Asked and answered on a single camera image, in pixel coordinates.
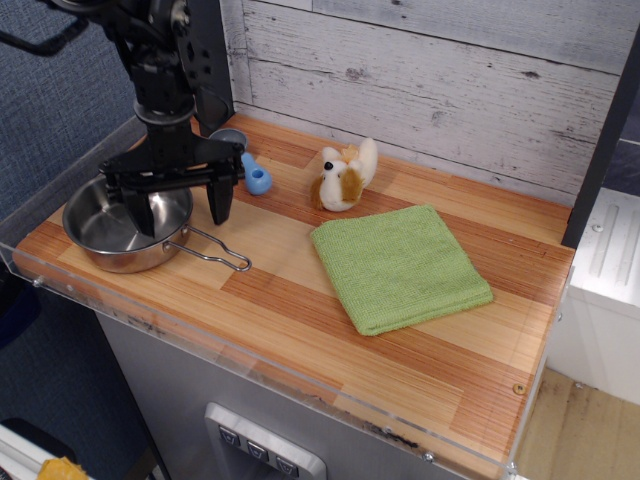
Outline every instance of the screw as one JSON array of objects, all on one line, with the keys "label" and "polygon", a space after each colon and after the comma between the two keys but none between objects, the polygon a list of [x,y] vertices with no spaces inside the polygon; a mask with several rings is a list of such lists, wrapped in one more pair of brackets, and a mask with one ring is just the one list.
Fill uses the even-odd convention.
[{"label": "screw", "polygon": [[513,386],[513,393],[515,393],[516,395],[524,395],[525,393],[527,393],[527,387],[525,387],[521,383],[516,383]]}]

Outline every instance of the blue fabric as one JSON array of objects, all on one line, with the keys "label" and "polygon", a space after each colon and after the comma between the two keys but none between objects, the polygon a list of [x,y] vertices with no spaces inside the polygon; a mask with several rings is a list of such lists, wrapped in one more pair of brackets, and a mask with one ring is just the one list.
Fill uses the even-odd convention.
[{"label": "blue fabric", "polygon": [[[0,30],[34,43],[73,19],[39,2],[0,2]],[[0,221],[130,118],[134,96],[98,26],[50,58],[0,44]]]},{"label": "blue fabric", "polygon": [[[0,2],[0,30],[32,43],[73,20],[34,0]],[[133,99],[97,26],[51,58],[0,44],[0,226],[131,118]],[[0,419],[27,420],[69,445],[91,476],[121,480],[148,444],[113,353],[93,312],[37,295],[40,315],[0,350]]]},{"label": "blue fabric", "polygon": [[18,338],[38,315],[40,302],[34,288],[29,286],[20,292],[9,310],[0,316],[0,349]]}]

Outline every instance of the blue toy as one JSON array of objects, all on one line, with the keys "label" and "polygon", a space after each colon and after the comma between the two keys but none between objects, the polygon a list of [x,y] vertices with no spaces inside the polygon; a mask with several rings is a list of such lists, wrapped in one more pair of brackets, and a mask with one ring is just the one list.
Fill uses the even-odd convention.
[{"label": "blue toy", "polygon": [[271,174],[253,158],[250,153],[242,154],[242,164],[244,165],[244,184],[251,195],[262,195],[269,191],[271,184]]}]

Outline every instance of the buttons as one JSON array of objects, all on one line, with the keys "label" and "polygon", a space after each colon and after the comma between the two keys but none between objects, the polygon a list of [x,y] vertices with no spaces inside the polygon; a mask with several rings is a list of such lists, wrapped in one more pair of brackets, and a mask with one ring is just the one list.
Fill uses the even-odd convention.
[{"label": "buttons", "polygon": [[251,440],[247,441],[247,450],[249,450],[249,455],[253,458],[260,460],[264,463],[269,463],[269,452],[264,447],[261,447],[257,443],[253,443]]},{"label": "buttons", "polygon": [[222,438],[229,445],[233,445],[234,447],[240,446],[240,437],[238,434],[228,428],[220,425],[220,438]]},{"label": "buttons", "polygon": [[251,455],[256,460],[259,460],[263,463],[267,463],[272,467],[277,467],[282,473],[288,475],[291,478],[298,478],[300,476],[300,471],[298,469],[298,465],[287,460],[284,457],[279,455],[275,455],[275,465],[273,461],[273,452],[269,452],[269,450],[262,445],[257,444],[253,440],[249,440],[248,438],[239,435],[234,432],[230,428],[223,427],[222,425],[218,425],[218,430],[220,431],[220,438],[224,440],[224,442],[233,447],[239,448]]},{"label": "buttons", "polygon": [[280,470],[282,473],[286,473],[293,478],[298,478],[298,466],[295,463],[292,463],[282,457],[276,456],[276,465],[278,465],[278,470]]}]

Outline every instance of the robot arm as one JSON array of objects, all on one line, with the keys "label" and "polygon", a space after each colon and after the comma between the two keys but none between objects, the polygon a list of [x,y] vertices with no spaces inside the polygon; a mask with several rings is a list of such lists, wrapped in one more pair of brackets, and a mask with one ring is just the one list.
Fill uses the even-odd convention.
[{"label": "robot arm", "polygon": [[[244,177],[244,147],[191,131],[194,95],[207,86],[195,70],[185,68],[197,62],[199,51],[190,36],[187,1],[38,1],[78,17],[72,25],[76,36],[87,21],[101,25],[135,87],[134,111],[146,124],[148,135],[135,149],[101,165],[109,197],[126,205],[141,233],[154,236],[149,193],[206,185],[214,223],[226,221],[233,187]],[[0,40],[20,48],[15,41]],[[23,49],[39,54],[34,48]],[[224,120],[231,107],[223,110]]]}]

